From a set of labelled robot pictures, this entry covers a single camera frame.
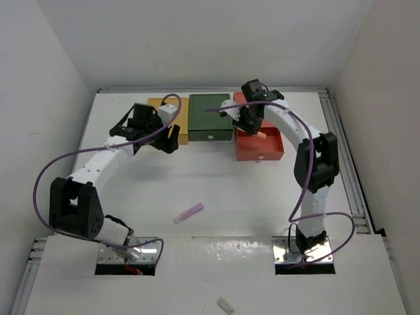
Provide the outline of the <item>orange capped glue stick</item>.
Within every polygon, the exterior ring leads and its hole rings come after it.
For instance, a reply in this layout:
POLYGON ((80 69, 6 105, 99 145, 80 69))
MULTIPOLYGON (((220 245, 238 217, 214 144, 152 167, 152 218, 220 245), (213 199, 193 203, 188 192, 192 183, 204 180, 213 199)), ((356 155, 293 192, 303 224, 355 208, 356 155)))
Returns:
POLYGON ((253 137, 265 139, 266 138, 266 134, 265 133, 262 133, 262 132, 258 132, 256 134, 254 134, 253 137))

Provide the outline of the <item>yellow drawer box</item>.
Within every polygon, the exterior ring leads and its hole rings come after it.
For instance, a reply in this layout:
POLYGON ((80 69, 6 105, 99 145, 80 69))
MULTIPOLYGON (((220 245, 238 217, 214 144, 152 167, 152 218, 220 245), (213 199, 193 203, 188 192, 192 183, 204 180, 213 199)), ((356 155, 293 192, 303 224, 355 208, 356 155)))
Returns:
MULTIPOLYGON (((187 145, 189 142, 188 138, 188 99, 181 98, 181 109, 178 116, 175 118, 173 123, 171 124, 171 131, 173 131, 173 127, 178 125, 180 127, 180 131, 178 134, 178 144, 179 145, 187 145)), ((166 98, 162 104, 162 98, 149 98, 148 105, 153 106, 163 123, 167 123, 178 110, 178 99, 177 98, 166 98)))

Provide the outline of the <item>red drawer box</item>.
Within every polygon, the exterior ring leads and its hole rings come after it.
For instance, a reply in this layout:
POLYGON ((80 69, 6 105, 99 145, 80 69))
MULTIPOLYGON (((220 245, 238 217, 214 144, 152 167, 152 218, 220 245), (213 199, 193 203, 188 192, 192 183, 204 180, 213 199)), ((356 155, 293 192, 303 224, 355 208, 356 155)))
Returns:
POLYGON ((282 159, 284 146, 280 131, 267 120, 262 121, 260 132, 266 138, 251 136, 236 130, 236 157, 238 161, 275 161, 282 159))

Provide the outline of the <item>green drawer box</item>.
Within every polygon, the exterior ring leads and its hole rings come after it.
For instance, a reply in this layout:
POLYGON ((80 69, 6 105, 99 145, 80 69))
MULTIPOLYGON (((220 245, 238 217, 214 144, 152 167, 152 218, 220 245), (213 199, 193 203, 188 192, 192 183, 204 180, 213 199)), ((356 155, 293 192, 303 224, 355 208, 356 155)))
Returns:
POLYGON ((233 135, 231 119, 221 117, 218 112, 206 112, 208 108, 219 108, 230 100, 229 94, 191 94, 188 105, 188 138, 195 141, 230 141, 233 135))

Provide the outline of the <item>lilac glue stick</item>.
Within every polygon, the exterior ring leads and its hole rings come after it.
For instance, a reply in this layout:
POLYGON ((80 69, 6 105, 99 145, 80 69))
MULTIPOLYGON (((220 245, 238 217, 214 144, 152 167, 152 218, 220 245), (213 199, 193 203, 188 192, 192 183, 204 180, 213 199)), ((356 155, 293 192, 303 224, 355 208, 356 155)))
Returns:
POLYGON ((188 210, 185 210, 181 214, 179 214, 177 217, 173 219, 173 222, 175 224, 179 224, 186 219, 190 218, 191 216, 195 215, 196 213, 199 213, 201 210, 203 210, 204 205, 202 203, 197 203, 193 207, 189 208, 188 210))

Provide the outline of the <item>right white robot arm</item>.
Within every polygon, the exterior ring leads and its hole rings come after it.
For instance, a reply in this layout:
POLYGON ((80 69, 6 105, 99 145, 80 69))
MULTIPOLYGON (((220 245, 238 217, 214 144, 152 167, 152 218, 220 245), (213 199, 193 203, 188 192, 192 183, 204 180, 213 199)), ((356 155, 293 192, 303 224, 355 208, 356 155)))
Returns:
POLYGON ((300 254, 304 254, 326 240, 326 199, 339 174, 337 137, 311 127, 291 110, 282 93, 263 89, 258 79, 243 84, 241 91, 246 105, 234 110, 234 125, 255 135, 263 120, 267 120, 296 150, 293 174, 301 187, 301 195, 289 222, 297 224, 295 244, 300 254))

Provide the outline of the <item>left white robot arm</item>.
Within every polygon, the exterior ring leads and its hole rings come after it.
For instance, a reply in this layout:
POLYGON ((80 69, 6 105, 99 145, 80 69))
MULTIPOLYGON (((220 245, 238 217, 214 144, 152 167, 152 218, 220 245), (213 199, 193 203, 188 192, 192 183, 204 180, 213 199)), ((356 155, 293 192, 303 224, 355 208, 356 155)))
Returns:
POLYGON ((66 178, 50 187, 49 225, 55 230, 116 247, 129 244, 133 231, 121 220, 105 215, 100 192, 114 173, 141 147, 166 154, 178 149, 180 127, 173 121, 180 108, 162 102, 158 108, 135 103, 110 129, 103 149, 66 178))

